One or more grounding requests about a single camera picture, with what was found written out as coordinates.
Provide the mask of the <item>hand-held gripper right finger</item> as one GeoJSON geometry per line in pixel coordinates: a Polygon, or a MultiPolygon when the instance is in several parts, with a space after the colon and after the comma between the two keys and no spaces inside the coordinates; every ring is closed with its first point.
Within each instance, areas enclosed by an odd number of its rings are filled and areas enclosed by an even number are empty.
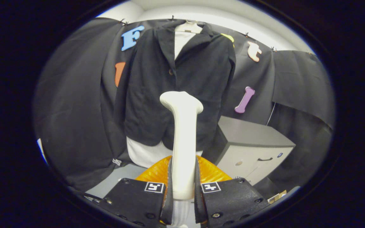
{"type": "Polygon", "coordinates": [[[203,157],[195,163],[195,222],[228,227],[250,218],[269,203],[245,178],[231,178],[203,157]]]}

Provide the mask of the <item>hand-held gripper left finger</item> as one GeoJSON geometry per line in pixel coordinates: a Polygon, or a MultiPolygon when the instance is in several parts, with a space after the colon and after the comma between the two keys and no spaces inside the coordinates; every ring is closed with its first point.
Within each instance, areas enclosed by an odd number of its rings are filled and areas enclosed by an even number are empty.
{"type": "Polygon", "coordinates": [[[122,178],[100,201],[100,208],[143,228],[172,223],[171,156],[161,159],[136,179],[122,178]]]}

